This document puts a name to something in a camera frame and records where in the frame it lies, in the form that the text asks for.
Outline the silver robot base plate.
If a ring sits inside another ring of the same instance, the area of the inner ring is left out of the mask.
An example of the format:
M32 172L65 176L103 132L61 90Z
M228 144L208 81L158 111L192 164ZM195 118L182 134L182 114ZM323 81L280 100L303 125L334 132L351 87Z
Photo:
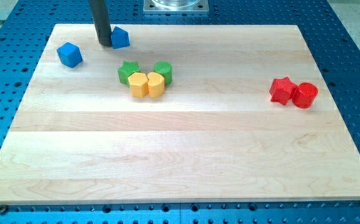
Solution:
M208 0L143 0L143 12L150 14L175 12L205 13L208 11Z

